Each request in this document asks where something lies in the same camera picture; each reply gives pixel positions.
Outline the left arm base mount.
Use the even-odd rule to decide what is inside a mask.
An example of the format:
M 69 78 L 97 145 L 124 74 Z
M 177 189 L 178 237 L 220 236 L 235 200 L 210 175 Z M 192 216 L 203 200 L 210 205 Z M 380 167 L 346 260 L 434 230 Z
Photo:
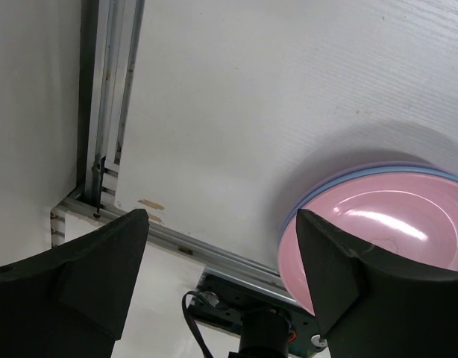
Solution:
M 214 274 L 204 274 L 196 289 L 183 295 L 181 306 L 204 357 L 214 355 L 198 323 L 239 337 L 239 347 L 229 357 L 313 357 L 328 348 L 315 317 L 306 310 Z

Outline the light blue plate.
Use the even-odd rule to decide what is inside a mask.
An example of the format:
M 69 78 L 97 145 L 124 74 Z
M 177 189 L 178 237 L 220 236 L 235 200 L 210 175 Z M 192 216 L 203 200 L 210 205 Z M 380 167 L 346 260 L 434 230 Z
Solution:
M 343 175 L 340 178 L 337 178 L 335 180 L 330 181 L 329 183 L 326 183 L 322 187 L 316 189 L 314 192 L 309 194 L 308 199 L 305 199 L 297 209 L 302 208 L 304 205 L 306 205 L 309 201 L 311 201 L 314 197 L 319 195 L 320 193 L 327 191 L 333 186 L 336 186 L 340 183 L 344 183 L 348 180 L 354 179 L 354 178 L 361 178 L 369 175 L 375 175 L 375 174 L 382 174 L 382 173 L 392 173 L 392 172 L 413 172 L 413 173 L 422 173 L 422 174 L 429 174 L 429 175 L 435 175 L 441 178 L 447 178 L 449 180 L 455 181 L 458 183 L 458 175 L 452 174 L 450 172 L 446 172 L 441 169 L 426 169 L 426 168 L 420 168 L 420 167 L 414 167 L 414 166 L 384 166 L 376 169 L 364 169 L 360 170 L 358 172 L 354 172 L 348 175 Z M 290 218 L 290 221 L 284 220 L 283 224 L 281 225 L 278 238 L 277 238 L 277 245 L 280 245 L 282 241 L 283 234 L 288 227 L 289 223 L 291 222 L 292 218 L 295 216 L 297 209 L 294 212 L 294 215 Z

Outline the pink plate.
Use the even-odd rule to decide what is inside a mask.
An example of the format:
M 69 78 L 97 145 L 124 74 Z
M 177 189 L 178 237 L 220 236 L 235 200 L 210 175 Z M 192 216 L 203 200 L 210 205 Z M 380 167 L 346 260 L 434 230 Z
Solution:
M 368 169 L 310 193 L 311 210 L 343 231 L 411 260 L 458 271 L 458 178 L 431 169 Z

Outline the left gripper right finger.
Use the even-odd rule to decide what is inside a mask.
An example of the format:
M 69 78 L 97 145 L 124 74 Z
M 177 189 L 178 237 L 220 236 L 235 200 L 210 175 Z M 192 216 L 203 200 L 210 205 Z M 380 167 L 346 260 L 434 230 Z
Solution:
M 393 254 L 310 210 L 296 234 L 332 357 L 458 357 L 458 271 Z

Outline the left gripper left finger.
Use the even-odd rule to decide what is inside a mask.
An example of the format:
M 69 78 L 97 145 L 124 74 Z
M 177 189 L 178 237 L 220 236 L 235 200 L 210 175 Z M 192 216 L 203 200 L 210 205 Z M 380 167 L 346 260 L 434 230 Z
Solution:
M 149 229 L 145 210 L 0 267 L 0 357 L 110 357 Z

